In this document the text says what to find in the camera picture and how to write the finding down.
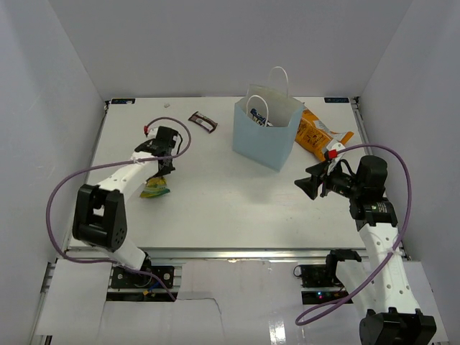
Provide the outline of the green Fox's tea candy bag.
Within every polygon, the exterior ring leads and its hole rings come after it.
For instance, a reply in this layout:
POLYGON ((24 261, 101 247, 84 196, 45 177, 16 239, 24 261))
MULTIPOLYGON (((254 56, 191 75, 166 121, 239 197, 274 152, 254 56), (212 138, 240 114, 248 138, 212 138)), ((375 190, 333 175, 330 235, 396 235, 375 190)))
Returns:
POLYGON ((145 183, 145 186, 140 193, 140 198, 158 198, 164 196, 170 192, 170 189, 166 184, 151 184, 150 179, 145 183))

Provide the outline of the blue snack bag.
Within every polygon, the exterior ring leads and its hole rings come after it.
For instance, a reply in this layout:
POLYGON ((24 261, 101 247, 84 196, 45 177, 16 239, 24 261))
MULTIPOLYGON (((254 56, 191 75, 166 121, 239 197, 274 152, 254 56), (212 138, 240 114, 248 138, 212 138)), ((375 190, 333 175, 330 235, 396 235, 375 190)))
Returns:
POLYGON ((256 122, 258 125, 272 127, 272 123, 263 117, 255 108, 252 108, 249 113, 251 114, 252 121, 256 122))

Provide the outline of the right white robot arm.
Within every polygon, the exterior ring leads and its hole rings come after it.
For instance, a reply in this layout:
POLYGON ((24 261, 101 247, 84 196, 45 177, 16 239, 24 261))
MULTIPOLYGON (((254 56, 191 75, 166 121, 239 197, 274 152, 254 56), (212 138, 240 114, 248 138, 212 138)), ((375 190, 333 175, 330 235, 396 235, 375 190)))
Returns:
POLYGON ((429 344, 437 326, 433 316, 420 309, 410 288, 399 250, 401 230, 391 202, 385 197, 387 163, 365 155, 356 172, 346 173, 346 160, 328 158, 307 168, 309 177, 295 181, 310 199, 334 192, 349 200, 349 212, 364 242, 370 262, 351 249, 334 249, 326 258, 324 276, 348 295, 332 306, 352 302, 361 318, 362 344, 429 344))

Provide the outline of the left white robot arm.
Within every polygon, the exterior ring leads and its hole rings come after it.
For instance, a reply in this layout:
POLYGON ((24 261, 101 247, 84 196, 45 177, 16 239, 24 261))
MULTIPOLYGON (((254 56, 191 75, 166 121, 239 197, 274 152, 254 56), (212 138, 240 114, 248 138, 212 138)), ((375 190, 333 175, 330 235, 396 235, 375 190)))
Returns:
POLYGON ((73 238, 128 267, 126 276, 137 287, 150 282, 152 269, 144 264, 147 254, 128 239, 126 203, 136 193, 154 198, 169 192, 165 176, 175 170, 170 157, 181 142, 182 136, 174 129, 149 129, 147 141, 134 149, 132 164, 78 190, 73 238))

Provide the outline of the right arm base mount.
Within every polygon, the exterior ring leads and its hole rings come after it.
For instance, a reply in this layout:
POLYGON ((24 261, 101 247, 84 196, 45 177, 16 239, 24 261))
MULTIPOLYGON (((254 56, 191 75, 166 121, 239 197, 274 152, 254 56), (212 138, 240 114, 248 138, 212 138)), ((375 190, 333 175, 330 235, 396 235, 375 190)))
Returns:
POLYGON ((293 275, 301 281, 303 305, 319 305, 348 295, 343 284, 328 275, 324 264, 298 264, 293 275))

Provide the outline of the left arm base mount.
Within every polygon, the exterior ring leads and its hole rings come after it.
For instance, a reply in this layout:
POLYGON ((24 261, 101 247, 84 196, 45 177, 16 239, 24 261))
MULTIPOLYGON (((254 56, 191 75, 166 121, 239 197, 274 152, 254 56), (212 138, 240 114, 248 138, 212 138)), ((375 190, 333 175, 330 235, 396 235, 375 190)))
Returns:
POLYGON ((121 267, 114 267, 109 287, 118 293, 127 293, 129 290, 141 292, 144 297, 152 297, 159 293, 167 296, 167 291, 162 284, 169 290, 174 285, 175 268, 173 266, 151 266, 148 270, 156 275, 161 282, 149 275, 128 272, 121 267))

